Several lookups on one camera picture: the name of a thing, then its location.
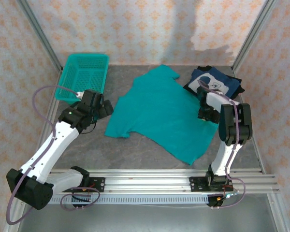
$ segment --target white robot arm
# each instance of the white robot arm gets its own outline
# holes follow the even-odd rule
[[[35,155],[19,170],[11,169],[6,178],[11,192],[14,191],[20,178],[27,172],[15,197],[36,209],[44,208],[53,194],[63,192],[73,187],[88,187],[89,172],[77,166],[67,172],[49,177],[49,174],[68,145],[89,125],[98,119],[112,114],[113,107],[109,100],[104,101],[102,94],[86,90],[81,101],[65,109],[55,125],[56,136],[50,134]],[[38,160],[38,157],[49,146],[48,151]]]
[[[213,92],[205,83],[200,85],[197,89],[197,97],[201,105],[198,118],[219,123],[221,143],[218,154],[209,166],[205,177],[189,178],[191,190],[233,191],[232,187],[226,187],[232,185],[232,179],[229,177],[231,164],[236,153],[252,137],[250,106],[247,103],[228,99],[222,92]]]

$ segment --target teal t-shirt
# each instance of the teal t-shirt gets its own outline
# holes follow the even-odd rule
[[[160,65],[136,78],[119,98],[105,135],[129,138],[137,132],[190,165],[209,146],[218,125],[198,119],[199,100],[176,81],[179,75]]]

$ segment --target t-shirt sleeve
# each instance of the t-shirt sleeve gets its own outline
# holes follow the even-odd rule
[[[169,66],[161,64],[160,66],[150,70],[148,74],[153,76],[170,77],[172,79],[179,78],[179,74],[173,71]]]

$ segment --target wire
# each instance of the wire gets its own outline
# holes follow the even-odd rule
[[[223,186],[224,187],[224,191],[223,191],[223,196],[225,197],[225,194],[226,194],[226,187],[233,187],[233,186],[231,186],[231,185],[224,185]]]
[[[72,197],[74,199],[78,200],[78,201],[81,201],[81,202],[90,202],[90,200],[81,199],[81,198],[78,198],[78,197],[75,197],[75,196],[72,196]]]
[[[221,96],[221,97],[223,97],[224,99],[228,100],[228,101],[233,105],[233,107],[234,107],[234,113],[235,113],[235,129],[236,129],[236,140],[235,140],[235,144],[234,144],[234,146],[233,146],[232,152],[231,152],[231,154],[230,154],[230,156],[229,156],[229,159],[228,159],[228,161],[227,161],[227,164],[226,164],[226,167],[225,167],[225,173],[226,173],[226,177],[227,177],[229,180],[238,180],[239,182],[241,182],[241,183],[243,184],[243,194],[242,194],[241,198],[240,198],[238,201],[236,201],[236,202],[234,202],[234,203],[232,203],[232,204],[229,204],[229,205],[220,206],[220,207],[215,207],[215,208],[228,208],[228,207],[232,207],[232,206],[235,206],[235,205],[239,204],[239,203],[242,201],[242,199],[245,197],[245,194],[246,194],[246,184],[245,184],[245,182],[244,182],[242,179],[240,179],[240,178],[230,177],[229,174],[228,174],[228,168],[229,168],[229,165],[230,165],[230,163],[231,163],[231,160],[233,159],[234,151],[235,151],[236,146],[238,145],[239,140],[240,140],[240,132],[239,132],[239,126],[238,126],[239,121],[238,121],[238,113],[237,113],[236,104],[235,104],[235,102],[234,102],[232,99],[228,98],[227,96],[225,96],[225,95],[223,95],[223,94],[219,94],[219,92],[213,91],[212,89],[209,89],[209,88],[206,86],[206,83],[205,83],[205,82],[203,82],[203,81],[201,81],[201,80],[198,80],[198,83],[199,83],[199,85],[200,85],[202,88],[206,89],[207,91],[210,91],[210,92],[212,92],[212,93],[218,94],[219,96]]]
[[[9,199],[9,202],[8,202],[8,205],[7,205],[7,209],[6,209],[6,221],[9,225],[15,225],[19,222],[21,222],[29,213],[30,211],[33,209],[33,207],[31,207],[21,218],[19,218],[18,220],[16,221],[11,221],[11,207],[12,207],[12,203],[13,203],[13,199],[17,193],[17,191],[19,190],[21,184],[23,183],[25,177],[28,175],[28,173],[34,168],[34,166],[42,159],[42,157],[48,152],[49,148],[52,146],[52,144],[54,143],[54,140],[55,140],[55,137],[56,137],[56,127],[55,125],[50,121],[48,120],[45,116],[43,116],[37,109],[36,105],[35,105],[35,97],[37,95],[38,92],[40,92],[41,90],[45,89],[45,88],[61,88],[61,89],[64,89],[66,91],[69,91],[71,93],[74,93],[75,95],[77,95],[77,93],[71,89],[68,89],[68,88],[65,88],[65,87],[62,87],[62,86],[44,86],[44,87],[41,87],[39,89],[37,89],[33,95],[32,95],[32,107],[33,107],[33,110],[37,113],[37,115],[39,117],[41,117],[46,123],[48,123],[51,128],[52,128],[52,138],[48,144],[48,146],[45,148],[45,150],[41,153],[41,155],[31,164],[31,166],[24,172],[24,174],[20,177],[18,183],[16,184],[14,190],[12,191],[12,194],[11,194],[11,197]]]
[[[85,206],[82,206],[82,209],[85,209],[85,208],[88,208],[90,206],[92,206],[94,203],[96,203],[98,201],[98,199],[100,198],[101,194],[100,192],[96,189],[96,188],[83,188],[83,187],[74,187],[74,188],[71,188],[71,189],[88,189],[88,190],[92,190],[92,191],[95,191],[97,194],[98,194],[98,197],[90,204],[88,205],[85,205]],[[78,196],[78,197],[84,197],[84,194],[75,194],[75,193],[68,193],[66,195],[64,195],[61,200],[60,200],[60,206],[62,209],[66,210],[66,211],[74,211],[74,210],[78,210],[78,207],[76,208],[66,208],[63,204],[62,204],[62,201],[65,197],[67,196]]]
[[[93,126],[93,128],[91,129],[91,131],[88,131],[88,132],[82,132],[81,134],[89,134],[89,133],[92,133],[93,130],[96,128],[96,125],[97,125],[97,122],[95,122],[95,125]]]

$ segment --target glass panel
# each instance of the glass panel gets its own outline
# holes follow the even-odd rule
[[[235,200],[236,197],[230,198],[225,204]],[[62,210],[60,205],[48,205],[40,211],[33,210],[21,223],[19,231],[275,232],[277,230],[266,195],[250,194],[238,205],[219,210],[212,210],[206,205],[97,204],[85,210],[67,212]]]

